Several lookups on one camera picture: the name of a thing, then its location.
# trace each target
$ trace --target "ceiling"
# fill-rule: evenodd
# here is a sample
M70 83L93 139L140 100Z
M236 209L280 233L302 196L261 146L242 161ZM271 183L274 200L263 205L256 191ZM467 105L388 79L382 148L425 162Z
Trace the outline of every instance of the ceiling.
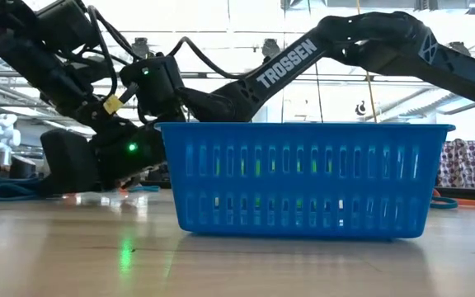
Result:
M355 0L291 1L290 4L294 5L286 11L281 9L283 1L124 0L119 5L118 2L86 0L85 3L95 5L128 40L134 40L135 37L148 38L148 43L153 45L151 50L156 52L162 51L166 54L182 36L187 35L220 68L231 73L241 73L257 67L263 60L261 45L266 38L276 39L278 45L283 48L313 28L324 16L350 16L357 13ZM50 0L25 2L34 9L51 3ZM471 6L475 7L475 1L360 0L360 2L362 12L392 12L399 9L410 12L433 30L441 44L463 41L475 56L475 15L467 14ZM435 5L439 9L414 12L416 2L424 2L427 7L432 8ZM108 35L106 43L112 54L128 58ZM212 73L213 71L187 47L179 51L176 59L183 73L210 73L207 79L185 79L187 87L210 92L230 82ZM8 70L11 69L6 68L0 61L0 71ZM358 116L354 113L355 106L361 101L369 100L369 89L364 76L365 71L360 68L348 67L331 59L320 60L317 63L317 71L311 67L280 94L285 105L285 118L291 119L302 114L311 118L320 116L319 93L322 115L325 118L357 120ZM320 88L317 87L316 79L320 82ZM24 95L23 100L18 103L38 102L29 100L37 98L39 93L27 87L26 81L22 78L0 78L0 84ZM110 82L104 80L97 82L96 85L97 92L106 93ZM378 108L387 110L390 106L400 106L403 98L411 97L424 88L433 87L415 78L380 77L373 85L374 99ZM14 99L16 98L0 97L0 103L4 100L13 102ZM37 108L35 112L42 116L54 114L53 111L43 108ZM21 113L22 116L32 116L30 114L30 111ZM136 112L130 109L124 109L120 114L132 119L137 118ZM51 122L78 127L86 133L91 132L74 122L66 120Z

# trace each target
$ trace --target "wooden table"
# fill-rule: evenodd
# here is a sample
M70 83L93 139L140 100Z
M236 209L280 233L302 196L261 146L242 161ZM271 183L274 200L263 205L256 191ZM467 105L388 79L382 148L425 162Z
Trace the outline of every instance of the wooden table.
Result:
M210 238L169 191L0 203L0 296L475 296L475 210L392 243Z

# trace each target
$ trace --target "ceiling pipe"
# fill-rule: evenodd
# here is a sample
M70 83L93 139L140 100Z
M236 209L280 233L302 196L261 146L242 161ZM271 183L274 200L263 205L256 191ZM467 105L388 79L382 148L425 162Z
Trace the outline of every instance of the ceiling pipe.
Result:
M427 105L421 106L421 107L411 108L411 109L403 112L399 116L422 115L425 112L433 111L435 108L437 108L439 106L454 102L456 100L456 97L457 97L456 95L454 95L453 93L450 93L447 96L441 97L440 99L437 99L437 100L433 101L431 104L427 104Z
M30 97L30 96L27 96L21 92L18 92L16 90L12 90L11 88L9 87L6 87L6 86L3 86L2 84L0 84L0 90L5 92L6 95L10 96L10 97L14 97L18 100L20 99L25 99L27 101L33 101L33 102L36 102L38 101L39 99L36 99L36 98L33 98L33 97Z
M417 90L415 92L413 92L412 94L402 98L402 99L399 99L397 101L394 101L393 103L390 103L390 104L387 104L386 106L382 107L380 109L380 112L377 114L377 116L380 116L386 112L389 112L390 110L392 110L393 108L397 107L398 105L406 102L406 101L410 101L411 99L415 98L415 97L418 97L419 95L425 93L425 92L428 92L429 90L431 90L433 88L423 88L421 90ZM373 115L367 115L367 116L364 116L361 120L362 121L372 121L374 118Z
M473 108L475 108L475 102L467 104L466 106L463 106L463 107L456 108L453 111L440 112L440 114L445 115L445 116L451 116L451 115L458 114L459 112L471 110Z

